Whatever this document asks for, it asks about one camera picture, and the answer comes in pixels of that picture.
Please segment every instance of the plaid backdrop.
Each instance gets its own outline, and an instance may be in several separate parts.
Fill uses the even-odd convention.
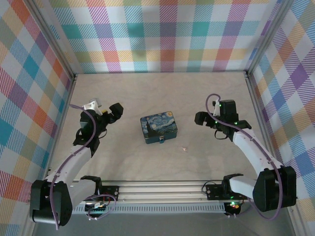
[[[297,173],[315,235],[315,1],[296,0],[254,73],[277,158]]]
[[[277,0],[36,2],[76,72],[119,73],[244,70]]]
[[[23,1],[0,2],[0,236],[15,236],[31,184],[43,177],[70,79]]]
[[[267,23],[265,24],[265,27],[264,29],[262,30],[261,34],[260,34],[260,37],[259,39],[257,40],[256,44],[255,44],[255,47],[254,49],[252,50],[251,52],[251,56],[250,56],[250,59],[247,61],[247,64],[246,64],[246,67],[245,67],[245,70],[248,70],[251,63],[252,63],[252,60],[253,58],[256,56],[256,53],[257,53],[257,50],[259,48],[259,46],[261,45],[261,42],[265,39],[265,35],[266,33],[268,32],[268,30],[270,29],[270,26],[271,26],[271,23],[273,21],[273,19],[275,18],[278,10],[279,10],[279,7],[280,5],[282,4],[283,0],[277,0],[277,3],[275,4],[268,20],[267,20]]]

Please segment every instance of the metal extrusion bar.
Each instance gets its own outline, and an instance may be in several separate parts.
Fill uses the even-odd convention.
[[[229,203],[231,200],[207,200],[201,191],[205,181],[104,181],[102,185],[118,185],[119,204],[200,204]]]
[[[263,120],[263,114],[259,107],[259,102],[257,99],[257,96],[254,92],[253,84],[252,84],[252,75],[248,74],[248,72],[245,72],[245,79],[246,84],[250,93],[250,97],[254,106],[254,110],[257,116],[258,124],[262,133],[262,137],[264,139],[264,144],[267,148],[267,150],[273,155],[276,156],[275,149],[271,143],[270,135],[267,129],[266,122]],[[287,208],[289,216],[291,218],[291,222],[294,227],[294,231],[296,235],[299,236],[308,236],[310,235],[310,230],[308,226],[306,225],[306,221],[303,219],[303,215],[301,213],[301,206],[299,205],[299,202],[296,203],[295,206],[290,206]]]
[[[60,124],[59,124],[59,126],[57,128],[57,132],[56,132],[57,135],[56,135],[56,137],[54,139],[54,142],[53,142],[53,145],[52,145],[53,148],[52,148],[52,150],[51,150],[51,152],[49,154],[49,157],[48,157],[47,166],[46,166],[46,169],[44,171],[44,176],[43,176],[44,178],[46,176],[48,176],[48,172],[49,172],[49,168],[50,168],[50,165],[51,165],[51,161],[53,159],[52,157],[54,156],[54,154],[56,152],[56,149],[57,149],[57,146],[58,146],[58,143],[59,143],[59,140],[60,140],[60,136],[61,136],[61,133],[62,133],[62,130],[63,130],[65,118],[66,118],[67,113],[68,113],[69,104],[70,104],[70,101],[71,101],[71,98],[72,98],[72,95],[73,95],[75,84],[76,84],[76,80],[74,78],[74,80],[72,80],[72,83],[70,85],[69,95],[68,95],[67,101],[65,103],[63,116],[62,116]]]
[[[275,150],[274,150],[274,148],[270,142],[270,136],[269,136],[268,129],[266,126],[266,122],[263,120],[264,116],[263,116],[262,111],[259,107],[259,102],[258,102],[257,96],[255,94],[255,90],[254,90],[251,78],[247,72],[244,72],[244,76],[245,76],[245,81],[246,81],[248,91],[250,93],[252,104],[254,106],[254,110],[256,113],[257,121],[259,124],[259,128],[260,128],[260,131],[262,134],[264,144],[265,144],[267,150],[269,150],[272,153],[272,155],[275,156]]]
[[[104,214],[112,209],[94,210],[93,214]],[[85,214],[85,204],[78,205],[72,214]],[[224,203],[190,203],[190,204],[121,204],[117,203],[114,214],[182,214],[182,213],[225,213]]]
[[[43,35],[47,39],[48,44],[51,46],[52,50],[55,52],[58,60],[60,61],[63,68],[65,69],[67,76],[70,77],[71,79],[74,79],[75,74],[72,71],[71,66],[68,60],[66,59],[65,55],[63,54],[61,48],[59,47],[58,42],[56,41],[56,38],[51,32],[50,27],[47,25],[44,17],[40,13],[40,10],[38,9],[36,3],[34,3],[33,0],[24,0],[24,3],[29,9],[31,15],[34,17],[35,21],[37,22]]]
[[[274,38],[280,24],[284,20],[286,14],[290,10],[294,0],[283,0],[279,10],[276,13],[275,18],[270,24],[269,30],[267,31],[261,45],[259,46],[257,53],[255,54],[251,65],[249,66],[248,72],[249,74],[253,74],[259,62],[261,61],[264,53],[266,52],[268,46],[270,45],[272,39]]]

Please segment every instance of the wire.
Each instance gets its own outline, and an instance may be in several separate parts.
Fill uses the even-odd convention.
[[[215,131],[215,138],[217,139],[217,140],[224,140],[224,139],[227,139],[228,138],[228,136],[226,135],[226,137],[225,138],[217,138],[217,130]]]
[[[105,130],[105,134],[102,136],[102,137],[99,137],[98,139],[102,139],[102,138],[104,138],[105,136],[106,136],[106,134],[107,134],[107,130]]]
[[[243,195],[243,200],[242,200],[241,206],[244,204],[244,200],[245,200],[245,198],[244,198],[244,195]]]
[[[92,196],[87,197],[86,199],[93,199],[93,198],[99,198],[99,197],[112,198],[114,200],[114,206],[108,212],[106,212],[105,214],[103,214],[103,215],[101,215],[99,217],[91,217],[90,212],[91,212],[92,209],[89,209],[88,210],[88,217],[89,217],[90,220],[99,220],[99,219],[107,216],[109,213],[111,213],[115,209],[117,201],[116,201],[116,198],[113,195],[110,195],[110,194],[92,195]]]
[[[204,194],[207,194],[205,191],[203,191],[203,188],[206,186],[206,184],[207,183],[213,183],[213,184],[216,184],[216,183],[214,183],[214,181],[219,181],[219,180],[216,180],[216,179],[214,179],[214,180],[208,180],[207,182],[205,182],[204,184],[203,184],[203,186],[201,187],[201,192],[203,192]]]
[[[281,180],[281,177],[280,177],[280,173],[278,171],[278,168],[276,167],[275,163],[273,162],[273,160],[270,158],[270,156],[268,155],[268,153],[265,151],[265,149],[257,142],[256,139],[254,139],[249,133],[245,132],[244,130],[242,130],[241,128],[235,126],[235,125],[232,125],[232,124],[228,124],[228,123],[225,123],[217,118],[215,118],[211,113],[210,113],[210,110],[209,110],[209,106],[208,106],[208,101],[209,101],[209,98],[212,97],[212,96],[217,96],[218,97],[218,101],[220,102],[221,100],[221,97],[220,95],[216,94],[216,93],[212,93],[210,94],[207,99],[206,99],[206,109],[207,109],[207,112],[209,114],[209,116],[214,119],[215,121],[217,121],[218,123],[220,124],[223,124],[225,126],[228,126],[228,127],[231,127],[231,128],[234,128],[234,129],[237,129],[238,131],[240,131],[241,133],[243,133],[244,135],[246,135],[258,148],[259,150],[264,154],[264,156],[267,158],[267,160],[269,161],[269,163],[271,164],[271,166],[274,168],[275,172],[276,172],[276,175],[277,175],[277,179],[278,179],[278,183],[279,183],[279,202],[278,202],[278,207],[277,207],[277,211],[276,213],[274,214],[273,217],[271,218],[268,218],[266,216],[264,216],[260,210],[258,209],[258,207],[253,203],[251,202],[250,198],[248,198],[250,204],[252,204],[252,206],[257,210],[258,214],[263,217],[264,219],[266,220],[274,220],[278,215],[279,215],[279,212],[280,212],[280,209],[281,209],[281,206],[282,206],[282,201],[283,201],[283,186],[282,186],[282,180]]]
[[[70,107],[82,110],[84,113],[86,113],[91,118],[92,123],[93,123],[93,133],[92,133],[90,139],[82,147],[80,147],[73,154],[71,154],[69,157],[67,157],[67,159],[60,165],[60,167],[58,168],[58,170],[57,170],[57,172],[56,172],[56,174],[55,174],[55,176],[51,182],[50,189],[49,189],[49,200],[50,200],[51,211],[53,213],[53,217],[54,217],[55,224],[56,224],[56,230],[59,229],[59,222],[58,222],[58,217],[57,217],[56,208],[55,208],[55,204],[54,204],[54,197],[53,197],[54,183],[55,183],[56,179],[58,178],[61,170],[66,165],[66,163],[71,158],[73,158],[76,154],[78,154],[80,151],[82,151],[92,141],[92,139],[94,138],[95,133],[96,133],[96,123],[95,123],[95,120],[93,119],[92,115],[89,112],[87,112],[86,110],[84,110],[84,108],[82,108],[82,107],[79,107],[79,106],[76,106],[73,104],[70,104]]]
[[[110,198],[108,198],[108,204],[106,204],[105,206],[108,206],[110,204]]]

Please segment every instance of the beige tabletop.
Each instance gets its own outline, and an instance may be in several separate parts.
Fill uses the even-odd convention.
[[[79,75],[72,104],[84,105],[98,97],[101,109],[120,102],[124,114],[107,126],[107,136],[76,179],[93,175],[103,180],[205,180],[234,173],[255,178],[254,169],[237,146],[230,140],[216,140],[215,130],[194,123],[195,114],[206,110],[205,99],[213,92],[222,100],[235,100],[239,118],[246,119],[262,141],[241,72]],[[146,144],[140,118],[166,111],[174,114],[177,138]],[[53,169],[69,155],[79,120],[80,111],[69,108]]]

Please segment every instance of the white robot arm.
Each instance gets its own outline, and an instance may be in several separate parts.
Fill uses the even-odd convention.
[[[99,177],[84,176],[70,188],[81,168],[96,152],[100,134],[107,132],[106,126],[120,119],[124,110],[119,103],[109,108],[112,113],[101,112],[99,107],[98,99],[93,99],[81,108],[84,110],[81,113],[81,128],[76,133],[69,157],[45,180],[36,180],[32,184],[30,219],[33,222],[57,223],[57,228],[64,226],[73,208],[86,198],[100,194],[102,185]]]
[[[245,120],[238,120],[236,106],[233,100],[213,102],[215,106],[214,115],[217,119],[226,123],[231,123],[246,131],[249,136],[243,132],[222,125],[213,120],[207,112],[198,112],[195,116],[195,123],[223,132],[226,138],[229,138],[250,161],[257,174],[257,179],[250,179],[242,174],[232,174],[223,178],[222,196],[224,200],[233,198],[235,193],[253,199],[261,211],[268,211],[277,208],[279,201],[279,188],[277,178],[274,173],[274,167],[271,165],[263,152],[252,141],[255,139],[251,126]],[[83,147],[92,135],[93,124],[91,118],[81,113],[81,129],[76,134],[74,146],[70,155],[75,155],[58,172],[59,167],[53,171],[45,180],[36,180],[31,187],[30,218],[34,222],[55,224],[56,219],[52,214],[49,189],[53,187],[53,202],[58,216],[58,225],[64,226],[70,219],[72,209],[91,195],[98,195],[101,189],[101,179],[99,177],[84,176],[78,184],[70,188],[74,178],[81,168],[90,160],[99,145],[99,135],[107,132],[106,126],[118,120],[122,113],[122,106],[117,103],[110,107],[112,113],[99,110],[97,100],[92,100],[89,104],[83,106],[94,118],[96,123],[96,133],[92,142]],[[275,167],[278,169],[283,184],[282,207],[293,206],[296,203],[296,174],[292,167],[284,167],[279,161],[269,154]]]
[[[239,120],[234,100],[220,99],[213,101],[214,113],[198,112],[195,123],[222,132],[229,138],[249,160],[257,174],[256,180],[242,174],[225,176],[222,181],[222,195],[225,199],[234,198],[235,193],[253,199],[260,211],[269,211],[278,208],[279,199],[281,207],[296,204],[296,173],[291,166],[284,167],[275,159],[256,138],[252,127],[246,120]],[[281,178],[282,193],[280,194],[279,179]]]

